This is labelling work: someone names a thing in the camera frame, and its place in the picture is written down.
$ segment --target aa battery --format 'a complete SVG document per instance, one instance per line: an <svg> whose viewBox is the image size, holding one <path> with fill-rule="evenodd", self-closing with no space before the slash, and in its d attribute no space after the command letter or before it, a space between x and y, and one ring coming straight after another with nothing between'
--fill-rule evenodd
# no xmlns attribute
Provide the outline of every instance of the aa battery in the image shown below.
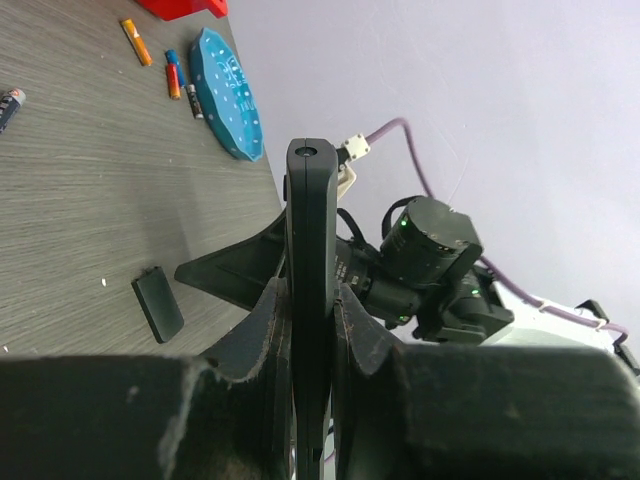
<svg viewBox="0 0 640 480"><path fill-rule="evenodd" d="M120 25L122 25L124 33L127 35L127 38L131 42L131 46L135 50L136 55L138 55L140 63L145 67L151 65L153 63L153 60L151 59L151 55L149 55L149 50L147 50L142 37L138 33L138 29L133 24L133 20L127 18L126 20L120 22Z"/></svg>
<svg viewBox="0 0 640 480"><path fill-rule="evenodd" d="M169 96L171 97L171 100L180 100L178 69L174 63L167 65L167 82L169 84Z"/></svg>
<svg viewBox="0 0 640 480"><path fill-rule="evenodd" d="M196 86L191 84L187 85L187 98L189 99L189 105L191 105L191 113L193 113L193 118L204 118L202 114L202 107L200 106L200 102L198 101L198 97L196 96Z"/></svg>
<svg viewBox="0 0 640 480"><path fill-rule="evenodd" d="M0 98L0 133L7 128L11 117L20 110L27 96L19 88L14 88Z"/></svg>
<svg viewBox="0 0 640 480"><path fill-rule="evenodd" d="M167 63L173 63L178 70L178 82L180 83L180 88L186 85L186 80L184 79L184 72L182 71L182 66L180 65L180 60L178 59L178 54L175 50L167 50L164 52L164 55L167 57Z"/></svg>

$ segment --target blue plate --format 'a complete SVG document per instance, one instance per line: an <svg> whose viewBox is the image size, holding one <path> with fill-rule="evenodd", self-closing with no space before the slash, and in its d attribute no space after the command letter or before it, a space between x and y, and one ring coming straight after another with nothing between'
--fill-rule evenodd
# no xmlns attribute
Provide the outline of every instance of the blue plate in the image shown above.
<svg viewBox="0 0 640 480"><path fill-rule="evenodd" d="M257 161L264 153L260 117L238 59L227 42L203 28L189 56L204 118L235 158Z"/></svg>

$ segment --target orange battery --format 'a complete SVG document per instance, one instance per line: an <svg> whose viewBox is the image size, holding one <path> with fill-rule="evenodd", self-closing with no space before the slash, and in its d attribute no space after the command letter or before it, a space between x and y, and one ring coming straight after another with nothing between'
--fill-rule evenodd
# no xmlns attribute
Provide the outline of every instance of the orange battery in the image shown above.
<svg viewBox="0 0 640 480"><path fill-rule="evenodd" d="M180 80L178 80L178 67L175 63L167 65L167 83L171 100L180 100Z"/></svg>
<svg viewBox="0 0 640 480"><path fill-rule="evenodd" d="M127 18L126 20L123 20L122 22L120 22L120 25L122 25L122 29L124 30L124 33L127 34L127 37L131 42L131 46L136 51L136 54L140 59L140 63L142 63L142 65L144 65L145 67L148 67L149 65L151 65L151 63L153 63L153 60L151 60L151 55L149 55L149 51L147 50L147 47L144 45L144 42L142 41L142 37L138 33L138 29L133 24L133 20L131 20L130 18Z"/></svg>

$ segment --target white connector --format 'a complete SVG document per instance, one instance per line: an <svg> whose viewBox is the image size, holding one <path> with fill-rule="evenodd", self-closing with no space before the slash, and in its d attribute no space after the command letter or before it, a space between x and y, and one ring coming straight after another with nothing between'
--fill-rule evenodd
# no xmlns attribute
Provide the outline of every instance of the white connector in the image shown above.
<svg viewBox="0 0 640 480"><path fill-rule="evenodd" d="M347 193L347 190L351 188L351 185L353 185L358 178L356 172L354 172L350 166L351 162L355 162L371 151L369 142L367 142L367 139L362 133L346 139L342 143L342 147L349 154L349 158L344 162L344 165L340 166L340 171L338 172L338 200Z"/></svg>
<svg viewBox="0 0 640 480"><path fill-rule="evenodd" d="M367 139L362 133L346 139L342 146L349 152L349 160L352 162L364 157L371 151L369 142L367 142Z"/></svg>

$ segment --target gray wooden table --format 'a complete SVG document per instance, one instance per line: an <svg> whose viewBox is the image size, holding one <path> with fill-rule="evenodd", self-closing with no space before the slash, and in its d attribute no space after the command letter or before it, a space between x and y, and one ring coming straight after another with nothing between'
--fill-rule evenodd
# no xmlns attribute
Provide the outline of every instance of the gray wooden table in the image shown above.
<svg viewBox="0 0 640 480"><path fill-rule="evenodd" d="M233 45L208 12L166 23L130 0L0 0L0 89L27 94L0 135L0 355L199 353L243 317L172 281L185 327L160 346L130 286L280 210L267 159L232 159L167 95L164 51L185 52L203 26Z"/></svg>

